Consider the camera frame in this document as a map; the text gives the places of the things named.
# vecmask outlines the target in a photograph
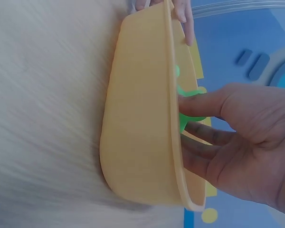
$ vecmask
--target blue mural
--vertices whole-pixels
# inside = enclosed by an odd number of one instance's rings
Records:
[[[192,6],[217,2],[196,0]],[[214,91],[225,84],[240,82],[285,88],[285,9],[197,18],[195,33],[204,73],[199,86]],[[211,123],[214,128],[232,130],[222,120],[212,118]],[[217,196],[207,197],[206,208],[217,211],[215,221],[207,222],[202,213],[185,211],[185,227],[285,228],[281,223],[285,221],[283,215],[273,215],[265,205],[243,201],[219,190]]]

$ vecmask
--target person's hand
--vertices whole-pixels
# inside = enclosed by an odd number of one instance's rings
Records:
[[[136,0],[137,11],[144,9],[147,0]],[[150,6],[163,2],[163,0],[151,0]],[[190,0],[173,0],[175,13],[180,22],[184,23],[186,43],[191,46],[194,40],[193,15]]]
[[[230,84],[179,98],[188,116],[215,116],[235,132],[189,123],[181,137],[184,166],[216,188],[285,213],[285,89]]]

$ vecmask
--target green toy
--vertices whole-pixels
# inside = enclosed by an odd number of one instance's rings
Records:
[[[176,66],[176,76],[177,77],[180,76],[180,68],[178,65]],[[182,88],[179,85],[177,85],[177,92],[179,93],[179,95],[182,95],[182,96],[194,96],[197,94],[203,94],[203,92],[200,90],[185,92],[182,90]],[[185,127],[186,127],[188,122],[190,122],[190,121],[195,121],[195,122],[202,121],[206,118],[205,117],[190,117],[190,116],[186,116],[186,115],[180,113],[179,119],[180,119],[180,133],[182,133],[185,130]]]

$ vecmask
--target white fluffy surface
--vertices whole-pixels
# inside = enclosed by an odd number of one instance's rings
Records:
[[[99,164],[126,0],[0,0],[0,227],[180,228],[183,208],[126,202]]]

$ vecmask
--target white tube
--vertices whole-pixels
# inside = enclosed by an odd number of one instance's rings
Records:
[[[192,7],[194,18],[244,10],[285,8],[285,0],[234,0]]]

